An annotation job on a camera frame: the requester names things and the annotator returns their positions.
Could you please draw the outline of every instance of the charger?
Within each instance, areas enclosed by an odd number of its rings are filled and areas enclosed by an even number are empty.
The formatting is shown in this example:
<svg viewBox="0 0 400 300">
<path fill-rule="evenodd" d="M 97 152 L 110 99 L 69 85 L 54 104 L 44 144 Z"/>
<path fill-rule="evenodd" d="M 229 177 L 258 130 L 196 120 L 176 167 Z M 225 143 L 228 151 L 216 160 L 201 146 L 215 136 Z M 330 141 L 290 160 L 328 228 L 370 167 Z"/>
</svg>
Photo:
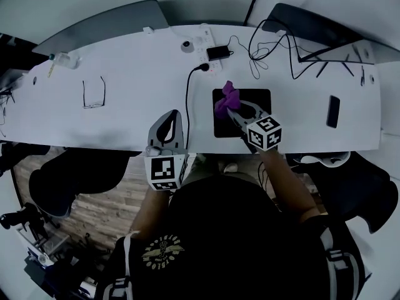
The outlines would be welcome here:
<svg viewBox="0 0 400 300">
<path fill-rule="evenodd" d="M 228 46 L 209 47 L 207 48 L 208 61 L 226 59 L 231 56 Z"/>
</svg>

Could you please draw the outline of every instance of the person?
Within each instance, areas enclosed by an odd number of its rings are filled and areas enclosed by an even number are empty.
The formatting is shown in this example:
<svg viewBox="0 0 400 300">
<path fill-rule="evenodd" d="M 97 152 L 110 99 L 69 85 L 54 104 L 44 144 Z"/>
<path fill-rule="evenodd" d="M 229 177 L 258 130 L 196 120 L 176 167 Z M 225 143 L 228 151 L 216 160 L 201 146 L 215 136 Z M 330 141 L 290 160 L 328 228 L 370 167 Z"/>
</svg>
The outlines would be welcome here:
<svg viewBox="0 0 400 300">
<path fill-rule="evenodd" d="M 204 162 L 196 158 L 171 202 L 169 192 L 147 190 L 131 228 L 139 231 L 129 248 L 133 299 L 335 299 L 320 240 L 328 227 L 339 236 L 334 244 L 345 244 L 355 254 L 363 275 L 346 225 L 320 215 L 308 189 L 275 149 L 260 151 L 259 157 L 280 210 L 253 177 L 219 174 L 210 156 Z M 123 278 L 125 270 L 121 238 L 96 298 L 108 299 L 103 298 L 106 286 Z M 338 299 L 354 299 L 352 288 L 359 294 L 362 279 L 350 285 L 345 291 L 351 295 L 344 296 L 342 288 Z"/>
</svg>

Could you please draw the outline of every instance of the purple cloth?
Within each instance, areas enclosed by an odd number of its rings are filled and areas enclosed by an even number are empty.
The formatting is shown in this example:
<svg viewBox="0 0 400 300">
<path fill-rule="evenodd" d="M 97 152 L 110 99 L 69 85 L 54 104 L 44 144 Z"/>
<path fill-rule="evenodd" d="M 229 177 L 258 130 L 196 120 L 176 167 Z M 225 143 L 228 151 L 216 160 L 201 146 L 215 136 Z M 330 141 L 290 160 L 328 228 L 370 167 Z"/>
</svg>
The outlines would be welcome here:
<svg viewBox="0 0 400 300">
<path fill-rule="evenodd" d="M 229 117 L 227 108 L 232 110 L 240 109 L 239 90 L 235 90 L 231 81 L 226 81 L 222 93 L 225 97 L 217 101 L 214 107 L 214 112 L 218 119 Z"/>
</svg>

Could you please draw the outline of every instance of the black mouse pad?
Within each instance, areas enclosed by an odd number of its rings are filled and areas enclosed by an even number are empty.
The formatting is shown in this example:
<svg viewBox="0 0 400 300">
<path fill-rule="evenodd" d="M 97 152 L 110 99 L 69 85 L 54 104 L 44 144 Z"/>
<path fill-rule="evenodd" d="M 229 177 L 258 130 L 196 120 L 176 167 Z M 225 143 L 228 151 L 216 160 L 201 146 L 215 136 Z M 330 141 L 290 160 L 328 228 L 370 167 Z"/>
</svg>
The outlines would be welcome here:
<svg viewBox="0 0 400 300">
<path fill-rule="evenodd" d="M 240 100 L 249 101 L 258 104 L 261 109 L 271 114 L 271 92 L 268 89 L 238 89 Z M 212 91 L 212 113 L 214 115 L 214 135 L 216 138 L 239 138 L 242 135 L 241 130 L 235 126 L 232 119 L 218 119 L 215 116 L 215 103 L 224 97 L 222 89 Z M 252 107 L 242 105 L 237 111 L 242 117 L 250 118 L 254 112 Z"/>
</svg>

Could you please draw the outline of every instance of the smartphone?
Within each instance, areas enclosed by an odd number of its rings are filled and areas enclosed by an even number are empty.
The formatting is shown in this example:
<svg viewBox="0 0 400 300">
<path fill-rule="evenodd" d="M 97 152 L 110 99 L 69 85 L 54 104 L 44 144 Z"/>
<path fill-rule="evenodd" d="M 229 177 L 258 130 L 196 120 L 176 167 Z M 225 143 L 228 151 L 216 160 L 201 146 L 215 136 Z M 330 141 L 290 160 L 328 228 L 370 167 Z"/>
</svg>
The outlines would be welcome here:
<svg viewBox="0 0 400 300">
<path fill-rule="evenodd" d="M 339 119 L 339 108 L 340 99 L 335 96 L 331 96 L 329 100 L 329 109 L 327 111 L 326 125 L 331 128 L 336 128 L 338 126 Z"/>
</svg>

